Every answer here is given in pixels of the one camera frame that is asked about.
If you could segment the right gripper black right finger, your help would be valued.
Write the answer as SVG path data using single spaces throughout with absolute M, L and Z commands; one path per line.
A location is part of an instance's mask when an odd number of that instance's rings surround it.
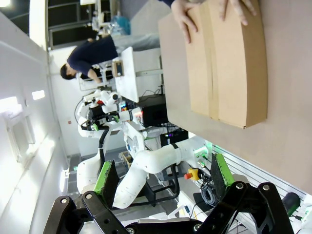
M 292 234 L 288 213 L 276 186 L 236 181 L 222 154 L 212 154 L 211 177 L 220 201 L 202 223 L 204 234 L 225 234 L 239 213 L 247 213 L 258 234 Z

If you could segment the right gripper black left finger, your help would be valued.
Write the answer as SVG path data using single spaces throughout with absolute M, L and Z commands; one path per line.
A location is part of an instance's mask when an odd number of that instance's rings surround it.
M 93 190 L 76 200 L 67 195 L 56 198 L 43 232 L 78 234 L 85 222 L 94 221 L 103 234 L 126 234 L 126 228 L 112 212 L 118 183 L 115 162 L 106 161 Z

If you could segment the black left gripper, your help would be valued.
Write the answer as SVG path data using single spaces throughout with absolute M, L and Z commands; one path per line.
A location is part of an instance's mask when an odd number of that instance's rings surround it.
M 89 120 L 99 120 L 105 117 L 106 117 L 106 114 L 103 112 L 101 106 L 89 108 L 89 114 L 88 114 Z

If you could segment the person's right hand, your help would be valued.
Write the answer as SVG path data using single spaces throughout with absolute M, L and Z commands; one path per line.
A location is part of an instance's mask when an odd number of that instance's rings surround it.
M 171 11 L 174 19 L 180 27 L 187 43 L 191 43 L 190 32 L 198 32 L 197 25 L 188 15 L 188 11 L 199 6 L 200 2 L 190 2 L 188 0 L 175 0 L 171 4 Z

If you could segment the person's left hand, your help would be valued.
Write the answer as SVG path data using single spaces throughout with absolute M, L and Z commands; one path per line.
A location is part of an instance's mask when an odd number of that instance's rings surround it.
M 249 12 L 253 15 L 256 16 L 257 12 L 253 6 L 253 4 L 251 3 L 250 0 L 219 0 L 218 1 L 218 7 L 219 7 L 219 17 L 222 21 L 225 20 L 226 18 L 226 10 L 227 10 L 227 6 L 228 3 L 231 4 L 231 6 L 233 7 L 234 11 L 236 12 L 236 14 L 238 15 L 240 22 L 242 25 L 247 26 L 248 25 L 248 21 L 246 19 L 246 16 L 243 12 L 243 8 L 241 6 L 240 3 L 243 3 L 243 5 L 249 10 Z

